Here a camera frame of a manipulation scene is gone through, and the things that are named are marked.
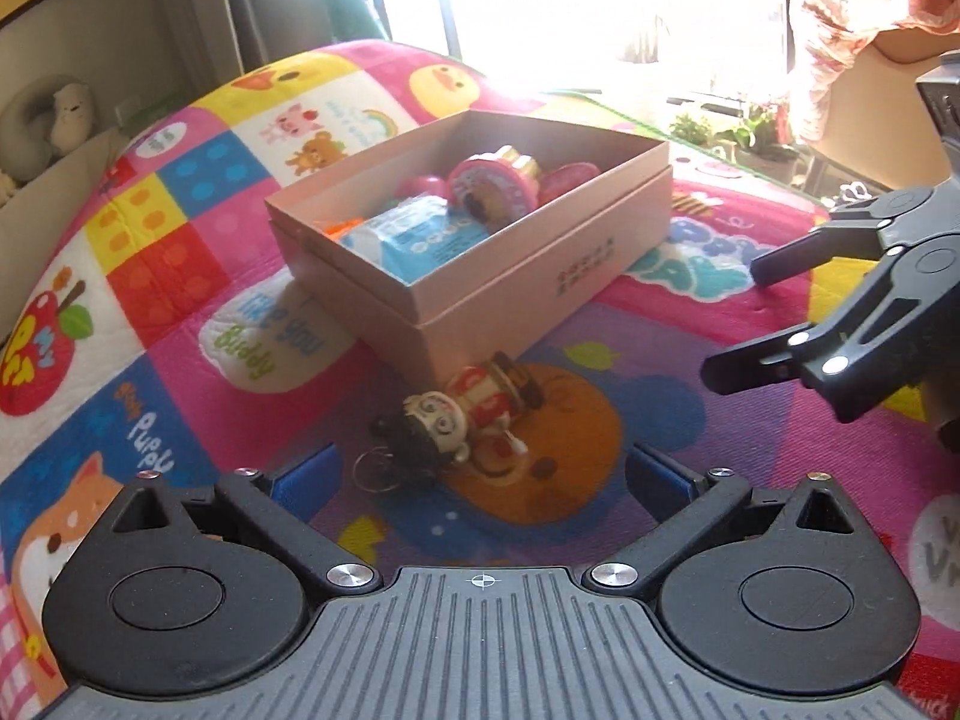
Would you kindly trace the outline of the pink cardboard box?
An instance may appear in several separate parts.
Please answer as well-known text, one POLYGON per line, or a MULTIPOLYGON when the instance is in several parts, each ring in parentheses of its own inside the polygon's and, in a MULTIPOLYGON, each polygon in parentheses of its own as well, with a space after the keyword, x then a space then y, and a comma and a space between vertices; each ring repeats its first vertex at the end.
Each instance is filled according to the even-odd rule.
POLYGON ((661 140, 469 110, 324 167, 275 193, 267 211, 299 286, 405 379, 431 387, 498 351, 524 353, 607 288, 665 239, 670 192, 661 140), (487 229, 485 242, 413 284, 314 227, 366 221, 418 195, 454 205, 455 166, 505 145, 532 156, 540 177, 578 161, 601 174, 500 231, 487 229))

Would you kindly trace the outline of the orange plastic toy scoop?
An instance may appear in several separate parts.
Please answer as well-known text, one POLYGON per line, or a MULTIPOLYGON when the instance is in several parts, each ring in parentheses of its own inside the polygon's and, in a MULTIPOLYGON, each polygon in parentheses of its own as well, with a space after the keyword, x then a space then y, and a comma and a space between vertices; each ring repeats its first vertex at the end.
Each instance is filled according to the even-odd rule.
POLYGON ((364 223, 364 218, 350 218, 349 220, 343 221, 316 221, 314 227, 317 231, 322 232, 327 238, 342 239, 343 236, 347 236, 348 232, 353 231, 355 227, 361 226, 364 223))

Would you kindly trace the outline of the pink crochet covered chair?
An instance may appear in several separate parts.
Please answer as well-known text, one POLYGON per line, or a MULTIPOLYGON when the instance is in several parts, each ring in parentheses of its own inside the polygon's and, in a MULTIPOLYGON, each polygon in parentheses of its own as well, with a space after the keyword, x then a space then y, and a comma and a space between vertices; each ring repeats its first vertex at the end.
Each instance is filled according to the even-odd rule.
POLYGON ((789 124, 833 166, 885 188, 950 174, 919 76, 958 47, 958 0, 789 0, 789 124))

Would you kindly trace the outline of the colourful cartoon play mat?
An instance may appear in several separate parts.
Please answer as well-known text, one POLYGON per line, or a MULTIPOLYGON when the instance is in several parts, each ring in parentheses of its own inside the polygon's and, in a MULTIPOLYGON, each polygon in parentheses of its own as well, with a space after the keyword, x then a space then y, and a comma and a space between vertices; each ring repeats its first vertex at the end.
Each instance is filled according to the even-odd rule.
POLYGON ((319 527, 381 569, 571 564, 649 527, 623 456, 642 440, 758 486, 835 475, 916 587, 923 632, 901 690, 958 712, 958 461, 910 392, 841 426, 792 383, 735 397, 701 385, 716 349, 818 320, 864 275, 839 260, 758 291, 752 257, 822 210, 675 149, 669 238, 527 355, 547 403, 529 455, 482 455, 448 483, 368 494, 350 478, 371 419, 407 387, 291 277, 268 224, 280 188, 438 115, 488 109, 620 130, 578 98, 531 103, 397 44, 342 44, 267 65, 137 138, 99 181, 2 356, 2 712, 64 687, 39 611, 122 484, 178 486, 315 455, 319 527))

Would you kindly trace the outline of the pink toy in box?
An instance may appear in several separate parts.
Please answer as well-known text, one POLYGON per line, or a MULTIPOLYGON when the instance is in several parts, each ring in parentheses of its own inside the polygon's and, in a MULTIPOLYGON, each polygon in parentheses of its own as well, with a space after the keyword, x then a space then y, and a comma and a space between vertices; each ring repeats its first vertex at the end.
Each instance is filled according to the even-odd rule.
POLYGON ((601 170, 595 164, 586 163, 586 161, 563 164, 540 177, 537 205, 548 205, 571 190, 596 179, 599 174, 601 170))

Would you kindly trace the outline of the beige sofa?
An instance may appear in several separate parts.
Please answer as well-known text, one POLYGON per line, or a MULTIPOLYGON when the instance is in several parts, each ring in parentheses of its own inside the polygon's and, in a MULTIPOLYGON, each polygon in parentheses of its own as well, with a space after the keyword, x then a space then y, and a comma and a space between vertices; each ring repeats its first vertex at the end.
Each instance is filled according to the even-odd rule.
POLYGON ((60 238, 125 145, 117 128, 98 133, 3 205, 2 338, 13 330, 60 238))

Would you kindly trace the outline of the grey neck pillow plush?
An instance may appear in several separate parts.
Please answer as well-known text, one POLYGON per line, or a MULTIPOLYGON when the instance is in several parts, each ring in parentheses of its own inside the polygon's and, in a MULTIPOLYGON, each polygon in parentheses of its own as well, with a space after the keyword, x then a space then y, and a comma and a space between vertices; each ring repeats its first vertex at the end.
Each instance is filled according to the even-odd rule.
POLYGON ((34 181, 95 128, 96 104, 86 83, 68 75, 34 80, 2 107, 2 171, 18 184, 34 181))

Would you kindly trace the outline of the doll figure keychain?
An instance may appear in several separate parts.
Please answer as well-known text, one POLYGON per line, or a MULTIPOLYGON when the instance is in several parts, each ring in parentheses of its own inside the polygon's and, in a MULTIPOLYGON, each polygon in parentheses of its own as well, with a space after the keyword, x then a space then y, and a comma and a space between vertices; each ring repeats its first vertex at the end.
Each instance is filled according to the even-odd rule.
POLYGON ((467 465, 483 440, 503 439, 513 454, 527 445, 514 424, 545 403, 524 364, 505 353, 467 364, 444 387, 411 394, 370 424, 376 445, 353 461, 353 483, 365 493, 439 481, 467 465))

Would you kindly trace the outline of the potted green plant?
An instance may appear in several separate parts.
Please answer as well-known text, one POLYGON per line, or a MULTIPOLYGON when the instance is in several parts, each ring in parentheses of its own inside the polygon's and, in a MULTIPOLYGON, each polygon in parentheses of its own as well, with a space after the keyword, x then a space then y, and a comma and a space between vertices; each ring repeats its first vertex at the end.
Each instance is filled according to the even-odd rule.
POLYGON ((782 103, 750 106, 727 128, 680 114, 670 124, 669 133, 778 184, 789 185, 796 175, 799 151, 789 130, 788 109, 782 103))

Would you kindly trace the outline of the yellow pudding toy pink base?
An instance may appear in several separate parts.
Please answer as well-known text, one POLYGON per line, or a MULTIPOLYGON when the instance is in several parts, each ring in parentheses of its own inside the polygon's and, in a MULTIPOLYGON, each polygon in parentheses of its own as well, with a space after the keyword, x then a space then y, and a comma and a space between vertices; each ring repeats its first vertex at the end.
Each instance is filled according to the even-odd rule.
POLYGON ((457 208, 496 232, 537 210, 539 177, 532 156, 505 145, 459 163, 449 174, 448 187, 457 208))

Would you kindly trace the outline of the blue tissue packet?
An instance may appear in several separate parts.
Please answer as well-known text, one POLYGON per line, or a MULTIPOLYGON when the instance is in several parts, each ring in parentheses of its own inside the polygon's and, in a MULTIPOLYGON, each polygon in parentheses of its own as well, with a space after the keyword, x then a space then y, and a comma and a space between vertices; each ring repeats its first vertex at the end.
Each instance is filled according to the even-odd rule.
POLYGON ((418 195, 352 227, 340 243, 397 281, 413 284, 489 237, 482 223, 443 197, 418 195))

